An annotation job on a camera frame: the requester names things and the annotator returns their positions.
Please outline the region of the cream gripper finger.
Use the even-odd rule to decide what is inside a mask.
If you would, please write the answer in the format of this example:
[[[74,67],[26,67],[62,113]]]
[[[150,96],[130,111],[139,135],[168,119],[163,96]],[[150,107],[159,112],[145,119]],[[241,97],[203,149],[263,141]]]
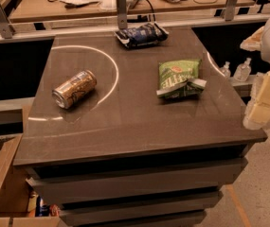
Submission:
[[[259,130],[270,120],[270,106],[250,100],[244,112],[243,125],[249,130]]]

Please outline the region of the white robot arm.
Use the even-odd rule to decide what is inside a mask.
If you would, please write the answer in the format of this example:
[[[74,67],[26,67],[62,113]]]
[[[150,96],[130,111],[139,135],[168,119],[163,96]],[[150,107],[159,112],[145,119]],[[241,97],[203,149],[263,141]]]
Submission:
[[[247,51],[259,50],[261,59],[270,63],[270,18],[263,27],[243,40],[240,48]],[[256,75],[250,96],[243,125],[250,130],[259,130],[270,120],[270,70]]]

